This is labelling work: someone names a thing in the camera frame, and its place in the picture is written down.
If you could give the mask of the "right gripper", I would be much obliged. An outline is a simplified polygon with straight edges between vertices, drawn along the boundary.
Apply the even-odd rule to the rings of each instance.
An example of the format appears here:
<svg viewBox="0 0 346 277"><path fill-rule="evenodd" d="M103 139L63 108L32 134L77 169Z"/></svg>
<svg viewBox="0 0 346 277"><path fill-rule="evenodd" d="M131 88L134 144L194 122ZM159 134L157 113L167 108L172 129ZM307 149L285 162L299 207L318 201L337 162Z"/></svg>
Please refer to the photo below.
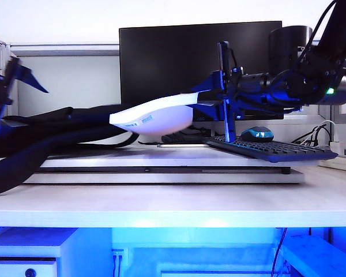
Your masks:
<svg viewBox="0 0 346 277"><path fill-rule="evenodd" d="M233 49L227 41L218 43L220 58L220 71L212 72L208 78L190 89L190 92L208 92L223 87L223 110L225 141L232 143L236 139L234 120L242 118L245 110L261 111L267 110L262 104L261 95L267 85L268 75L243 74L238 65ZM218 101L203 101L193 104L194 121L220 121L220 109Z"/></svg>

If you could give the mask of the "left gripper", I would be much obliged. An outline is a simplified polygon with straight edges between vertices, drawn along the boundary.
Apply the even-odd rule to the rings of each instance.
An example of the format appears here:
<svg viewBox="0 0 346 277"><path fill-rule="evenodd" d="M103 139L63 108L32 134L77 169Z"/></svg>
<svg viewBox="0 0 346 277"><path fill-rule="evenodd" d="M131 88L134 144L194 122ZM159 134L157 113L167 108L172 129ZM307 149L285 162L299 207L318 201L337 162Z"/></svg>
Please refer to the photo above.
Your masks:
<svg viewBox="0 0 346 277"><path fill-rule="evenodd" d="M3 112L6 106L13 103L13 100L10 98L10 92L15 80L48 93L48 90L34 77L30 68L22 66L19 58L11 57L6 64L4 75L0 75L0 113ZM0 119L0 128L19 128L23 126L27 126L27 124L11 119Z"/></svg>

